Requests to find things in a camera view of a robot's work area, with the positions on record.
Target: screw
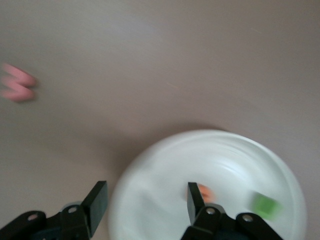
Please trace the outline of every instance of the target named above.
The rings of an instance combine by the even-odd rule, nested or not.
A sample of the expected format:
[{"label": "screw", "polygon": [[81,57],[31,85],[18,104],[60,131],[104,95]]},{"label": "screw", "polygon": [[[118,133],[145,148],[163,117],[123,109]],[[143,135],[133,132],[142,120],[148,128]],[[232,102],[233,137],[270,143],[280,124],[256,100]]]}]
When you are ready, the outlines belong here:
[{"label": "screw", "polygon": [[74,213],[75,211],[77,211],[77,207],[76,207],[76,206],[73,206],[73,207],[69,208],[68,213],[72,214],[72,213]]},{"label": "screw", "polygon": [[252,218],[252,216],[245,214],[242,216],[243,220],[245,220],[246,222],[252,222],[254,219]]},{"label": "screw", "polygon": [[207,214],[210,214],[210,215],[213,215],[216,212],[215,209],[212,207],[208,207],[205,211]]},{"label": "screw", "polygon": [[28,221],[35,220],[36,218],[38,218],[38,214],[37,213],[32,214],[32,215],[28,216]]}]

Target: beige surface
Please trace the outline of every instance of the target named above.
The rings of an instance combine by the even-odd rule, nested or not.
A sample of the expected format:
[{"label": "beige surface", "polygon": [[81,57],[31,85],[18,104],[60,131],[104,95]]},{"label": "beige surface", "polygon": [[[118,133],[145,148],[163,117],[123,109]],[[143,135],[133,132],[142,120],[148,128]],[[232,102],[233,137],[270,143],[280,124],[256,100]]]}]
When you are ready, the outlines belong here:
[{"label": "beige surface", "polygon": [[0,62],[39,82],[36,101],[0,99],[0,226],[112,190],[166,136],[220,128],[284,159],[320,236],[319,1],[1,0]]}]

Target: green block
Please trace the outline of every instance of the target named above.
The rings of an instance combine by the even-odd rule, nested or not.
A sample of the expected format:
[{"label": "green block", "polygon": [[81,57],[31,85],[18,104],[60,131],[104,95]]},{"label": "green block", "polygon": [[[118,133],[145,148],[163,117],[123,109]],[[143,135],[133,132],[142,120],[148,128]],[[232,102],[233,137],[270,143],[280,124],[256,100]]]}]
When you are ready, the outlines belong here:
[{"label": "green block", "polygon": [[280,210],[280,204],[261,193],[256,192],[253,196],[251,210],[263,219],[272,220]]}]

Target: pink toy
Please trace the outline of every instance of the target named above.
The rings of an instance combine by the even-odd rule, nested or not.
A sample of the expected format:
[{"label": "pink toy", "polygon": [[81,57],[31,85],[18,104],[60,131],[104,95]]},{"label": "pink toy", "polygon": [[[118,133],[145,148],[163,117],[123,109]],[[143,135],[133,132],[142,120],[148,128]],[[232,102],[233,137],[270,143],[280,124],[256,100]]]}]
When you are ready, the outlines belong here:
[{"label": "pink toy", "polygon": [[35,97],[35,93],[28,88],[36,85],[34,77],[7,63],[3,64],[2,68],[10,74],[2,77],[2,83],[10,88],[1,92],[2,97],[14,102],[23,102]]}]

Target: white plate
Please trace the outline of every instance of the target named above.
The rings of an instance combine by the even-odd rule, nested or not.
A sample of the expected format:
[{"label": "white plate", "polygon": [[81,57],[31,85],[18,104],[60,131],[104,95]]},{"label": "white plate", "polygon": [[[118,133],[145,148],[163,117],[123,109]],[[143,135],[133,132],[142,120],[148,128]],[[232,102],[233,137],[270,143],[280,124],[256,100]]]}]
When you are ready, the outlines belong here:
[{"label": "white plate", "polygon": [[243,136],[197,130],[160,141],[129,166],[110,204],[111,240],[180,240],[190,225],[188,182],[212,189],[231,218],[250,212],[253,191],[266,195],[282,206],[266,222],[284,240],[304,239],[306,204],[287,165]]}]

